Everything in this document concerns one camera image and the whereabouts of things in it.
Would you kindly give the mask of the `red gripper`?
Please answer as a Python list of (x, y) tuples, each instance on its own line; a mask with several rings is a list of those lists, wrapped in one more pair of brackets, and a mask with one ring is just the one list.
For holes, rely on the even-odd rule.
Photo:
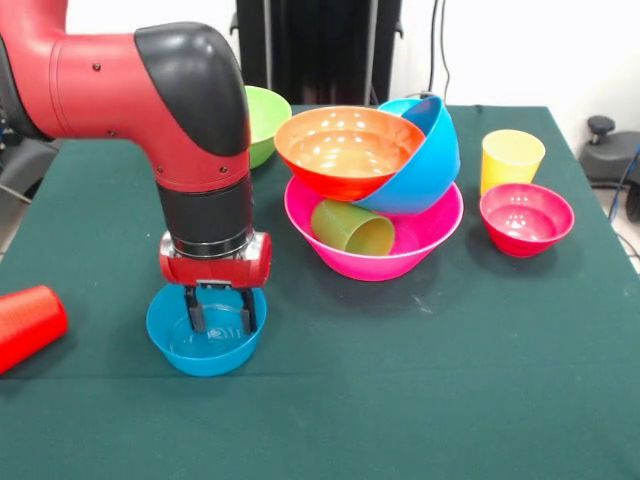
[(229, 286), (240, 290), (242, 324), (245, 334), (258, 330), (255, 289), (267, 281), (272, 263), (272, 241), (268, 233), (255, 232), (248, 244), (231, 255), (217, 258), (191, 258), (179, 253), (165, 232), (159, 246), (159, 264), (164, 278), (185, 285), (185, 301), (191, 328), (206, 330), (204, 310), (197, 298), (198, 285)]

